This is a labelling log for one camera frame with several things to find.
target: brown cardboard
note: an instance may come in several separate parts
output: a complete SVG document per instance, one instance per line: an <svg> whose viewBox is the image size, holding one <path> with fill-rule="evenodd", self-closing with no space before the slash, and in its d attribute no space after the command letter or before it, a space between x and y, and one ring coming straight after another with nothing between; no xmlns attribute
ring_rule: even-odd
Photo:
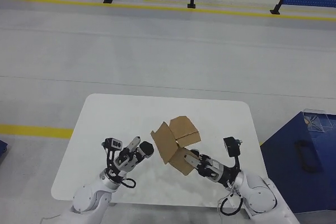
<svg viewBox="0 0 336 224"><path fill-rule="evenodd" d="M198 159L198 157L190 150L186 148L178 148L177 152L169 161L169 164L179 170L184 176L187 176L192 170L194 170L194 167L184 160L184 155L191 155L194 158Z"/></svg>
<svg viewBox="0 0 336 224"><path fill-rule="evenodd" d="M184 155L192 155L185 147L200 142L200 135L187 116L170 120L169 126L163 122L159 129L151 132L164 164L169 162L174 168L187 176L194 168L184 160Z"/></svg>
<svg viewBox="0 0 336 224"><path fill-rule="evenodd" d="M156 133L154 131L151 132L151 136L156 143L164 164L167 164L178 150L178 145L175 142L175 138L171 130L168 125L163 122Z"/></svg>

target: floor marking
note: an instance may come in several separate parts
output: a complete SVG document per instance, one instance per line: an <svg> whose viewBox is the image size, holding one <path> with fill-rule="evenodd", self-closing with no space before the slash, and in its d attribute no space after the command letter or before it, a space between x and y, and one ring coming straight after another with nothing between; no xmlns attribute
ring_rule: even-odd
<svg viewBox="0 0 336 224"><path fill-rule="evenodd" d="M0 124L0 134L70 139L73 129Z"/></svg>

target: blue barrier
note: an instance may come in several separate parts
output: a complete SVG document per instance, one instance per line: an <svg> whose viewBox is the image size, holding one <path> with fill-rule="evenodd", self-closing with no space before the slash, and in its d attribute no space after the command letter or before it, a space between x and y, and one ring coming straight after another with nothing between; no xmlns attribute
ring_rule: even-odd
<svg viewBox="0 0 336 224"><path fill-rule="evenodd" d="M297 6L321 6L336 8L336 0L284 0L283 4Z"/></svg>

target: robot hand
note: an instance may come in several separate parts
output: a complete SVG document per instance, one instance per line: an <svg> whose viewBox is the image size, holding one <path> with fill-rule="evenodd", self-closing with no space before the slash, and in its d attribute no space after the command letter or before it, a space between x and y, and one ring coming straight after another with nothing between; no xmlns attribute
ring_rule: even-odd
<svg viewBox="0 0 336 224"><path fill-rule="evenodd" d="M232 216L239 212L244 204L249 217L255 223L261 224L299 224L295 215L281 196L274 183L266 178L262 179L256 174L240 170L238 156L242 141L233 137L224 138L225 148L230 157L235 158L235 165L227 167L207 155L199 154L198 150L191 150L198 159L185 155L186 162L190 163L198 174L213 182L222 184L231 192L231 196L237 194L240 199L238 209L232 213L225 213L222 202L220 211L226 216Z"/></svg>
<svg viewBox="0 0 336 224"><path fill-rule="evenodd" d="M145 158L153 155L153 145L148 142L139 145L140 142L141 139L135 137L122 149L120 140L107 138L102 143L107 150L107 168L92 184L84 185L76 191L72 206L61 214L57 224L100 224L112 193L116 192L121 184L128 188L136 186L133 179L126 178L127 173ZM120 151L117 157L114 155L116 151ZM130 180L133 185L128 185L126 180Z"/></svg>

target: black cable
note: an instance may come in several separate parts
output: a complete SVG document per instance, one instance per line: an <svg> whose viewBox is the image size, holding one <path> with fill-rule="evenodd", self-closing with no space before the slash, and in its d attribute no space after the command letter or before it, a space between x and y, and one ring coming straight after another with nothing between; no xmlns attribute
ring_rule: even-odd
<svg viewBox="0 0 336 224"><path fill-rule="evenodd" d="M128 185L128 184L126 184L125 182L121 181L121 184L122 184L123 186L125 186L126 188L135 188L135 187L136 187L137 183L136 183L135 180L133 180L133 179L131 179L131 178L127 178L126 180L131 181L131 182L133 183L133 185Z"/></svg>
<svg viewBox="0 0 336 224"><path fill-rule="evenodd" d="M242 198L240 199L239 207L237 208L237 210L235 210L235 211L232 212L232 213L226 213L226 212L223 211L223 206L224 206L224 204L225 204L225 202L226 202L227 200L228 200L228 198L224 199L223 202L222 202L222 204L220 205L220 212L221 212L223 215L225 215L225 216L233 216L233 215L237 214L237 213L240 211L240 209L241 209L243 199L242 199Z"/></svg>

